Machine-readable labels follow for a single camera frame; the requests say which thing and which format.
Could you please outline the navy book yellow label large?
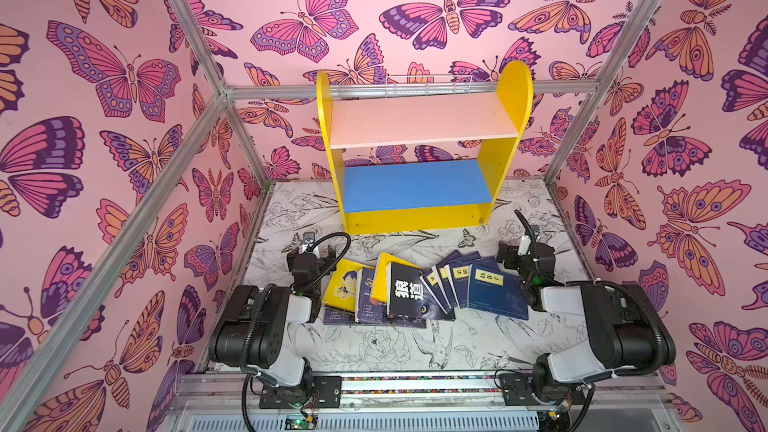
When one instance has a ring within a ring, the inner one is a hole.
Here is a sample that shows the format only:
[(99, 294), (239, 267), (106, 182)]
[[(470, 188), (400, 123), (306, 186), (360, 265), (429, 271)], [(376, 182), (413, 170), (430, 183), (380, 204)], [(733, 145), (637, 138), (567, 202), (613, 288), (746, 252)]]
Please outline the navy book yellow label large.
[(467, 295), (471, 309), (511, 319), (529, 319), (529, 306), (520, 278), (499, 270), (496, 263), (472, 265)]

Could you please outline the black book with white title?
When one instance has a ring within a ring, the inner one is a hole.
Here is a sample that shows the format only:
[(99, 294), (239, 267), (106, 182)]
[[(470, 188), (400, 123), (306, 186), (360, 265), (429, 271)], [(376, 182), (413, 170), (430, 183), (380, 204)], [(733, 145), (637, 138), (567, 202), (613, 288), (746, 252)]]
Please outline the black book with white title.
[(390, 317), (442, 320), (444, 311), (422, 276), (422, 270), (400, 263), (391, 263), (388, 270), (389, 296), (387, 313)]

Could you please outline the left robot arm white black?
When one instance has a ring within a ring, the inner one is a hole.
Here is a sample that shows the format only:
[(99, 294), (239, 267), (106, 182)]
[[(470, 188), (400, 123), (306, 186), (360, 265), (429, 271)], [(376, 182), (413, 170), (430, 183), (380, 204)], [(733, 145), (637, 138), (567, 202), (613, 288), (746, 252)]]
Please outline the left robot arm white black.
[(292, 276), (289, 286), (237, 286), (211, 334), (209, 359), (273, 389), (310, 393), (313, 373), (309, 361), (288, 350), (284, 335), (290, 324), (317, 319), (321, 282), (337, 269), (351, 244), (346, 232), (320, 238), (310, 235), (286, 256)]

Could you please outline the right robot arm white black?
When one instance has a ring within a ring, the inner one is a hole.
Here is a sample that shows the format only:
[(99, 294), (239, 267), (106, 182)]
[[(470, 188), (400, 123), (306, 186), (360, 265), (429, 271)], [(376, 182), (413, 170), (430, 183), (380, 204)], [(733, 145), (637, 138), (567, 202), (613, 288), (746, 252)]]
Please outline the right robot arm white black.
[(521, 279), (519, 289), (537, 312), (581, 317), (586, 338), (559, 352), (544, 353), (532, 365), (532, 394), (542, 403), (560, 402), (580, 385), (626, 376), (646, 376), (670, 366), (676, 345), (645, 291), (635, 284), (554, 279), (554, 249), (537, 241), (537, 228), (521, 211), (517, 245), (499, 244), (497, 258)]

